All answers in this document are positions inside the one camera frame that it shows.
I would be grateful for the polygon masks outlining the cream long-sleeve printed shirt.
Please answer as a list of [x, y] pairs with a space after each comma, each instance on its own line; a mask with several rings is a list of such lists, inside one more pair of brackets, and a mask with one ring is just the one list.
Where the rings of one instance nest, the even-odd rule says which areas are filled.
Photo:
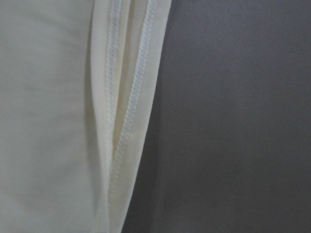
[[122, 231], [170, 7], [1, 1], [1, 232]]

